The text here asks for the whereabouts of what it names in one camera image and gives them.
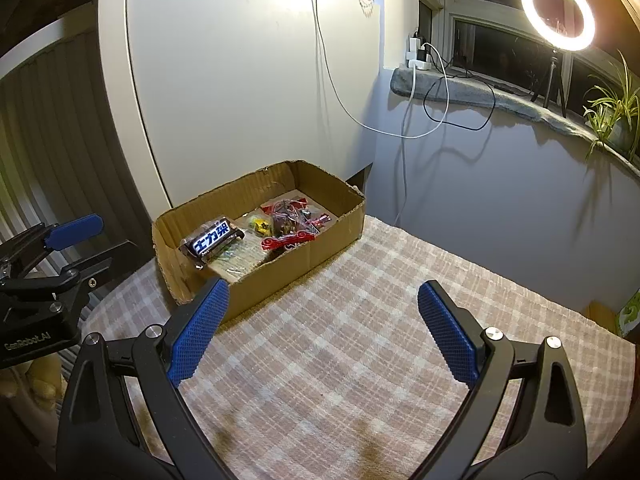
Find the silver bolt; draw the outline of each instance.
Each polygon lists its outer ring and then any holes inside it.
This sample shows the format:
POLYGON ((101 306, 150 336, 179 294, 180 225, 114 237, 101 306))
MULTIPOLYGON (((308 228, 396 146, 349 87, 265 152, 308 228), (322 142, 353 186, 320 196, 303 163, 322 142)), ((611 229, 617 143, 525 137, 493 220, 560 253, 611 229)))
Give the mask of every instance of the silver bolt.
POLYGON ((499 328, 496 328, 495 326, 490 326, 484 331, 484 333, 492 341, 500 341, 500 339, 502 339, 502 336, 504 335, 501 330, 499 328))
POLYGON ((546 338, 546 344, 551 346, 551 348, 560 348, 562 346, 560 339, 554 335, 546 338))
POLYGON ((91 332, 87 337, 84 338, 85 345, 95 345, 98 341, 100 341, 100 334, 97 332, 91 332))
POLYGON ((145 330, 145 335, 149 339, 155 339, 162 333, 162 327, 160 325, 151 325, 148 326, 145 330))

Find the plaid tablecloth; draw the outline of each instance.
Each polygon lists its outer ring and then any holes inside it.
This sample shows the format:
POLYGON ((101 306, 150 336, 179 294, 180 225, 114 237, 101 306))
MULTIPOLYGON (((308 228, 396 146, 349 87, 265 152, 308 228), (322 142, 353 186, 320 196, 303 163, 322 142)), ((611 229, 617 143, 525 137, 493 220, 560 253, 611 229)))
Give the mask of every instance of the plaid tablecloth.
MULTIPOLYGON (((417 289, 431 278, 482 326, 515 340, 562 340, 590 462, 602 452, 628 412, 634 347, 577 312, 367 217, 362 238, 347 250, 220 327, 194 377, 180 385, 240 479, 389 480, 414 471, 467 392, 418 314, 417 289)), ((83 332, 137 335, 165 322, 172 304, 151 261, 105 298, 83 332)), ((134 383, 141 427, 166 458, 134 383)), ((495 451, 516 393, 510 384, 476 460, 495 451)))

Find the potted plant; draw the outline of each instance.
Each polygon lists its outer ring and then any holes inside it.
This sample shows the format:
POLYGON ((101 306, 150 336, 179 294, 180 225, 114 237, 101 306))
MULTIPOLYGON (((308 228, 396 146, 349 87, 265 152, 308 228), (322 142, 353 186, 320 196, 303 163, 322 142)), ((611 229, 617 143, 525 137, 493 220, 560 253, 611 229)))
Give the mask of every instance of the potted plant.
POLYGON ((624 74, 616 68, 618 79, 622 87, 621 95, 616 94, 609 85, 595 85, 592 89, 602 94, 602 97, 589 101, 591 108, 584 107, 584 117, 588 120, 596 134, 596 139, 591 143, 587 153, 587 158, 593 153, 597 144, 605 142, 617 152, 631 161, 638 148, 640 141, 640 121, 638 113, 640 110, 640 99, 638 92, 640 88, 633 90, 634 82, 626 59, 620 51, 622 63, 625 68, 624 74))

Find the tripod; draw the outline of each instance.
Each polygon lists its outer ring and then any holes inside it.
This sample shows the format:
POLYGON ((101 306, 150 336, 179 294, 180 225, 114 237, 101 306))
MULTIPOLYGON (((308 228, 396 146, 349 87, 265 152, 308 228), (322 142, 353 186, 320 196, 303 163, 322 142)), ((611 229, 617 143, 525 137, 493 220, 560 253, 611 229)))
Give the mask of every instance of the tripod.
POLYGON ((543 106, 545 108, 549 108, 549 94, 551 94, 551 87, 553 85, 554 78, 556 78, 558 79, 558 83, 559 83, 558 88, 560 89, 560 104, 562 105, 562 117, 566 118, 566 101, 564 100, 564 88, 562 87, 562 79, 560 77, 560 72, 559 70, 556 70, 556 68, 558 68, 558 57, 556 56, 557 54, 558 54, 558 51, 554 49, 553 54, 551 55, 551 63, 549 64, 549 67, 546 69, 545 75, 540 80, 540 83, 538 84, 538 88, 536 89, 535 93, 533 94, 533 97, 531 98, 531 102, 532 103, 536 102, 536 99, 538 98, 538 95, 540 95, 540 91, 542 90, 542 85, 545 82, 545 79, 547 79, 548 77, 548 81, 546 83, 545 101, 543 106))

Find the cardboard box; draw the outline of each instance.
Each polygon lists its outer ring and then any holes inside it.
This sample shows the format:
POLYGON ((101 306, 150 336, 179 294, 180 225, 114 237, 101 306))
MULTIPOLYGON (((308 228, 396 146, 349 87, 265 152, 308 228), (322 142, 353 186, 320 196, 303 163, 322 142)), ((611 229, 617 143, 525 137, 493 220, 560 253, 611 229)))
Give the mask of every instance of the cardboard box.
POLYGON ((177 250, 182 238, 212 218, 240 218, 267 200, 295 189, 327 208, 337 221, 315 240, 286 251, 229 285, 224 320, 242 314, 360 237, 365 209, 361 192, 303 160, 268 166, 171 209, 153 223, 156 257, 174 300, 188 303, 210 276, 188 264, 177 250))

